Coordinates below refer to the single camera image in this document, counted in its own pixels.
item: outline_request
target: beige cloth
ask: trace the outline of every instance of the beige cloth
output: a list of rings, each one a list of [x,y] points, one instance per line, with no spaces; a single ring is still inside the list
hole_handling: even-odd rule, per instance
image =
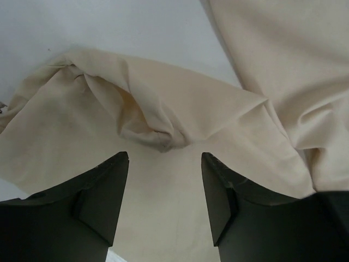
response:
[[[211,0],[243,88],[262,94],[317,190],[349,189],[349,2]]]
[[[204,151],[272,190],[313,192],[265,97],[146,59],[67,53],[24,80],[0,126],[0,174],[29,193],[129,152],[114,249],[130,262],[219,261],[201,179]],[[150,148],[184,146],[166,154]]]

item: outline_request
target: black plastic part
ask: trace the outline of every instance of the black plastic part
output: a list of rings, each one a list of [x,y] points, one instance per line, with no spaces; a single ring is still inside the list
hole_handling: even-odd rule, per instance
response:
[[[349,192],[297,200],[202,155],[209,220],[221,262],[349,261]]]
[[[128,173],[118,153],[25,200],[0,203],[1,262],[105,262]]]

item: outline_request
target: garment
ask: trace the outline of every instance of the garment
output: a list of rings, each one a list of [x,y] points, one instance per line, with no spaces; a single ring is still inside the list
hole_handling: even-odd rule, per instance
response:
[[[316,190],[349,189],[349,2],[211,0],[243,88],[270,100]]]
[[[274,191],[314,192],[266,97],[146,59],[66,53],[23,81],[0,132],[0,174],[29,194],[128,152],[113,247],[127,261],[219,261],[202,152]]]

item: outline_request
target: beige fabric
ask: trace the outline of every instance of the beige fabric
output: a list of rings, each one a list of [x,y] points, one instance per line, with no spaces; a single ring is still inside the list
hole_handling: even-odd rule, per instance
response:
[[[210,3],[243,88],[270,99],[315,188],[348,190],[348,1]]]
[[[219,261],[202,152],[277,192],[314,191],[264,96],[146,59],[67,53],[24,80],[0,127],[0,174],[29,193],[128,151],[114,246],[127,261]]]

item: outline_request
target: crumpled fabric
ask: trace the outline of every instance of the crumpled fabric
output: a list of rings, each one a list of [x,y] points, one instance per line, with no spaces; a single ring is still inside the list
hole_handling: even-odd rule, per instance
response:
[[[349,190],[349,3],[210,0],[245,90],[268,97],[315,190]]]
[[[127,261],[219,261],[202,152],[276,192],[314,192],[265,96],[98,50],[68,52],[25,79],[0,115],[0,148],[1,177],[29,194],[127,151],[113,247]]]

